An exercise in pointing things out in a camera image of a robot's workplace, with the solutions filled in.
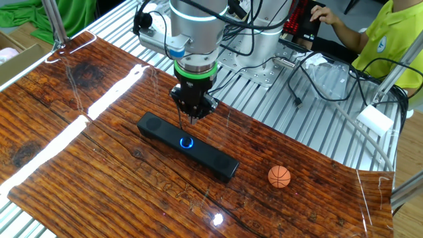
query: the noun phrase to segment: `white cable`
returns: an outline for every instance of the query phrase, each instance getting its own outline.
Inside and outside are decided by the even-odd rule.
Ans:
[[[322,89],[319,85],[315,84],[316,88],[327,98],[332,99],[324,89]],[[376,143],[376,141],[370,137],[364,130],[361,128],[351,117],[348,115],[344,109],[339,106],[336,102],[331,102],[333,105],[335,105],[336,109],[338,109],[341,114],[375,147],[377,152],[382,156],[383,160],[385,161],[386,166],[388,166],[389,171],[394,171],[394,167],[392,166],[391,161],[389,160],[386,153],[383,151],[383,149]]]

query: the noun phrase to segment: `hand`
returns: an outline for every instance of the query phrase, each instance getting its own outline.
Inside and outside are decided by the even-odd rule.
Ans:
[[[311,14],[313,15],[310,19],[311,22],[317,19],[329,25],[340,22],[340,19],[327,7],[315,6],[311,9]]]

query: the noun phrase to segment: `wooden table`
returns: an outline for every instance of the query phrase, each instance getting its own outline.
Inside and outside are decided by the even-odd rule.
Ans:
[[[0,93],[0,182],[21,179],[9,199],[56,235],[393,236],[393,173],[349,169],[223,103],[183,125],[240,162],[227,184],[141,136],[149,111],[178,125],[177,81],[137,64],[84,32]],[[275,165],[288,187],[268,182]]]

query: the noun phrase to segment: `orange ball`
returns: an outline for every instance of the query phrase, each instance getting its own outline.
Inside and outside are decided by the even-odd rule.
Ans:
[[[283,188],[291,181],[291,173],[282,166],[275,166],[268,174],[269,182],[276,188]]]

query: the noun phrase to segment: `green cloth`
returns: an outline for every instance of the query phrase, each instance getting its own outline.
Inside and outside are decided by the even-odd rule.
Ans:
[[[96,0],[56,0],[66,33],[75,35],[94,21]],[[41,0],[29,0],[0,7],[0,27],[32,22],[38,30],[31,35],[53,44],[53,32]]]

